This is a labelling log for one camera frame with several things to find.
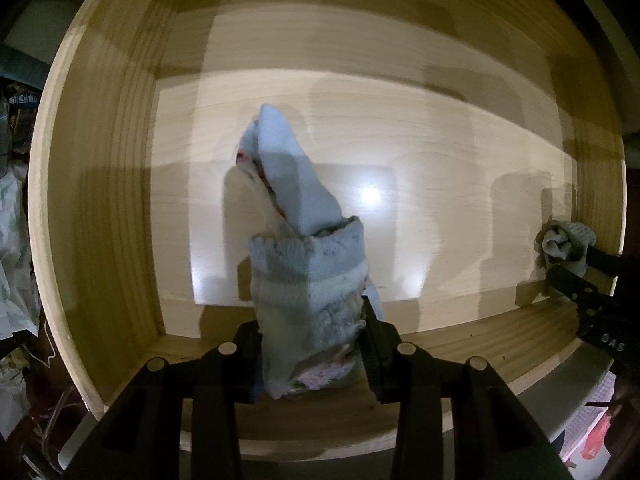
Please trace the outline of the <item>wooden drawer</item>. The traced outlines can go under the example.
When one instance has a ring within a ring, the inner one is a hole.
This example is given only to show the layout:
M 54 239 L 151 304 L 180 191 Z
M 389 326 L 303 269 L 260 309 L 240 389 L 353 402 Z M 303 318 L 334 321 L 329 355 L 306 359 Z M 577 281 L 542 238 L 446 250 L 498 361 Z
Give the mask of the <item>wooden drawer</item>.
M 43 89 L 28 212 L 44 310 L 88 410 L 153 356 L 196 359 L 248 321 L 235 171 L 262 104 L 360 217 L 385 317 L 515 392 L 576 349 L 542 298 L 549 220 L 624 244 L 620 120 L 553 0 L 85 0 Z

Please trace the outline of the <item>blue white socks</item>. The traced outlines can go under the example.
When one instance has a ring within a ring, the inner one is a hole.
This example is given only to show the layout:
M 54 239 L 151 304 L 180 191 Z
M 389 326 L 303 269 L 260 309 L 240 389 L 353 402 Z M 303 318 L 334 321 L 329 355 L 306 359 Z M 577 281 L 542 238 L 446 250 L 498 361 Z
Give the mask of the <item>blue white socks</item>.
M 361 367 L 363 305 L 382 311 L 361 220 L 344 216 L 277 107 L 260 108 L 235 165 L 265 223 L 248 251 L 266 393 L 280 399 L 350 384 Z

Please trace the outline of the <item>grey ribbed sock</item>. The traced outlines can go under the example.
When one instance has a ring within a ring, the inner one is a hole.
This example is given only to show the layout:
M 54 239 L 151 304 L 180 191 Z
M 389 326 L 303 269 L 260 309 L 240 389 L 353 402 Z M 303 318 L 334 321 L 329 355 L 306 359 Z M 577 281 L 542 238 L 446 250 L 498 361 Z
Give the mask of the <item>grey ribbed sock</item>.
M 588 250 L 596 243 L 596 233 L 583 223 L 548 220 L 535 240 L 536 277 L 544 278 L 549 269 L 559 266 L 583 278 Z

